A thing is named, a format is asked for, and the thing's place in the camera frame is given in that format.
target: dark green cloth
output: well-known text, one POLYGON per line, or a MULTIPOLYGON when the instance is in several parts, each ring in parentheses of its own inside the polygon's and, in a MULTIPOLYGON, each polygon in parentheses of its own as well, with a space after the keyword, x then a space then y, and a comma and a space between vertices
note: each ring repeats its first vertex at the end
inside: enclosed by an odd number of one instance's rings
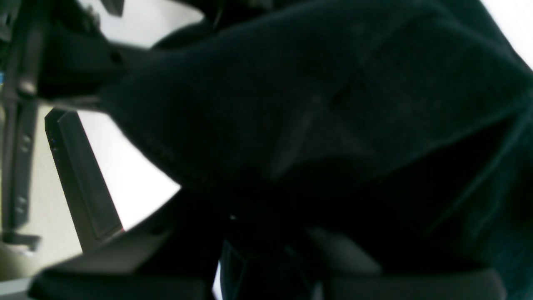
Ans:
POLYGON ((532 87, 477 0, 315 0, 101 96, 154 164, 245 219, 338 226, 389 272, 442 265, 412 236, 494 266, 515 300, 533 297, 532 87))

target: black fabric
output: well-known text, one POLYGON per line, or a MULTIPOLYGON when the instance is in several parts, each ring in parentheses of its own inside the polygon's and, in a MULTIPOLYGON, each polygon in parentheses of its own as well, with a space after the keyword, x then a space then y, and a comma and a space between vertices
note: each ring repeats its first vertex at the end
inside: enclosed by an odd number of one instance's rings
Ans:
POLYGON ((439 247, 495 266, 514 300, 533 288, 532 86, 477 0, 315 0, 101 97, 154 164, 239 217, 341 227, 391 272, 439 247))

